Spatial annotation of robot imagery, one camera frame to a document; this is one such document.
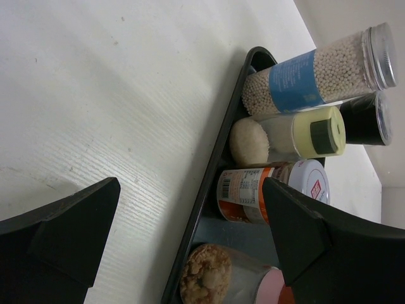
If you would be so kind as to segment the blue label silver cap bottle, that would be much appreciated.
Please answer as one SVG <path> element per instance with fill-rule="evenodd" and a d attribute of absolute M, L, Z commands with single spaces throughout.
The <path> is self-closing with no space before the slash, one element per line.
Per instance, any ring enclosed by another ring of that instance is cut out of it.
<path fill-rule="evenodd" d="M 396 85 L 394 40 L 382 23 L 249 75 L 242 102 L 250 115 L 290 113 Z"/>

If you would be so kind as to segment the clear dome cap spice bottle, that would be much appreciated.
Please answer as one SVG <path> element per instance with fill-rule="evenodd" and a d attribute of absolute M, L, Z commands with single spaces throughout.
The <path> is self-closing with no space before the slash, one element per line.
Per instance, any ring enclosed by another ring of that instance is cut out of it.
<path fill-rule="evenodd" d="M 388 146 L 392 142 L 389 100 L 382 91 L 340 105 L 346 128 L 346 143 Z"/>

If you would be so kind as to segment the yellow cap sauce bottle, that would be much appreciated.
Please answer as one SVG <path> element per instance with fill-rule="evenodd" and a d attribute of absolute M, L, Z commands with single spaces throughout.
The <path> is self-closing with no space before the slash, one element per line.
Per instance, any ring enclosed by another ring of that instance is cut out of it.
<path fill-rule="evenodd" d="M 346 130 L 335 106 L 309 111 L 259 114 L 235 122 L 230 152 L 241 167 L 342 155 Z"/>

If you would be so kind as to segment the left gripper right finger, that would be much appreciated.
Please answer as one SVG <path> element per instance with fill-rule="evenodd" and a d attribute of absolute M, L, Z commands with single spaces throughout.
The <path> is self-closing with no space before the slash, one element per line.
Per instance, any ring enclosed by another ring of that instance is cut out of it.
<path fill-rule="evenodd" d="M 278 260 L 297 303 L 403 303 L 404 231 L 343 212 L 267 178 Z"/>

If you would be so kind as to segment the pink cap spice bottle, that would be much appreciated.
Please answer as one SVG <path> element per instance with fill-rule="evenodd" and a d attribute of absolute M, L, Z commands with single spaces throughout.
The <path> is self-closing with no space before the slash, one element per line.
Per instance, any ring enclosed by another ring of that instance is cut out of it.
<path fill-rule="evenodd" d="M 295 303 L 282 271 L 240 251 L 203 244 L 188 257 L 179 283 L 183 303 Z"/>

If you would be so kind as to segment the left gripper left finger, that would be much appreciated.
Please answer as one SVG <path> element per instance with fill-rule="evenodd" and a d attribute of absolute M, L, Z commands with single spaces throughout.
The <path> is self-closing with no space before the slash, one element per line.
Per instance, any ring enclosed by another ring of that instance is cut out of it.
<path fill-rule="evenodd" d="M 120 197 L 115 177 L 1 221 L 1 303 L 83 303 Z"/>

